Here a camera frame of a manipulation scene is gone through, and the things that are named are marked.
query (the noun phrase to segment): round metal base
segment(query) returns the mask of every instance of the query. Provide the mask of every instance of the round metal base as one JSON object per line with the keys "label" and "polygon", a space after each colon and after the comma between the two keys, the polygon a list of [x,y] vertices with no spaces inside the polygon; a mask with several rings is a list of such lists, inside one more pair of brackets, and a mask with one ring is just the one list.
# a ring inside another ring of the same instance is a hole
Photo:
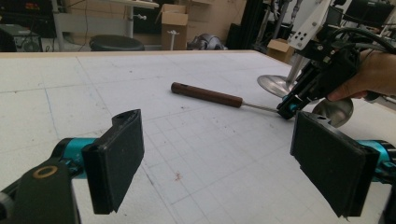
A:
{"label": "round metal base", "polygon": [[266,91],[281,98],[289,94],[294,86],[294,83],[288,83],[286,81],[286,77],[273,75],[260,76],[257,78],[257,82]]}

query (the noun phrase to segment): stool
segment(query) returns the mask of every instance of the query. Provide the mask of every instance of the stool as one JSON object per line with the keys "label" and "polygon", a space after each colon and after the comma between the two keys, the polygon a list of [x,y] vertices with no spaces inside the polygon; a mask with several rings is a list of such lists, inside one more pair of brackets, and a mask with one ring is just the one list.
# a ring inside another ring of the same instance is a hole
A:
{"label": "stool", "polygon": [[91,51],[141,51],[145,46],[138,40],[122,35],[96,35],[90,41]]}

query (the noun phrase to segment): human hand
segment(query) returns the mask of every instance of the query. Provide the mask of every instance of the human hand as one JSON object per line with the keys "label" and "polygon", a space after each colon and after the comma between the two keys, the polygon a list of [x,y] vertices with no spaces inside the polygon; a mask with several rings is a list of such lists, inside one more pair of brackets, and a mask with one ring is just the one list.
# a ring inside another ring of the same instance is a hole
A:
{"label": "human hand", "polygon": [[396,55],[363,51],[356,76],[331,92],[327,98],[330,101],[347,97],[361,98],[367,95],[367,91],[384,95],[396,94]]}

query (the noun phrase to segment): table surface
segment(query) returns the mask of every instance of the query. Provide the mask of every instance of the table surface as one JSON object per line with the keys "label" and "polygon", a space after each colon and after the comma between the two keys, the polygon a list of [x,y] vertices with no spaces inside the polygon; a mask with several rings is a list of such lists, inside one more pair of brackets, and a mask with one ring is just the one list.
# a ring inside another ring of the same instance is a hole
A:
{"label": "table surface", "polygon": [[[170,91],[180,82],[276,107],[256,79],[290,66],[255,51],[3,53],[0,67],[0,189],[61,139],[99,137],[142,110],[146,154],[119,212],[95,215],[87,181],[73,180],[83,223],[377,223],[389,196],[373,183],[362,216],[338,218],[290,155],[293,119]],[[343,133],[396,145],[394,111],[354,104]]]}

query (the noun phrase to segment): screwdriver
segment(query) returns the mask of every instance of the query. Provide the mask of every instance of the screwdriver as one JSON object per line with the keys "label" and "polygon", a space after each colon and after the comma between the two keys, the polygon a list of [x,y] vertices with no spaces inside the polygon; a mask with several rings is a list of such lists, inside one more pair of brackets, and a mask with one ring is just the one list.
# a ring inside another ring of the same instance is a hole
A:
{"label": "screwdriver", "polygon": [[213,103],[218,103],[221,105],[229,105],[237,108],[241,107],[242,105],[245,105],[256,109],[277,113],[277,109],[268,106],[248,104],[244,102],[244,100],[241,97],[238,96],[228,95],[217,91],[209,91],[209,90],[181,84],[178,82],[172,83],[171,90],[173,93],[190,96],[193,98],[206,100]]}

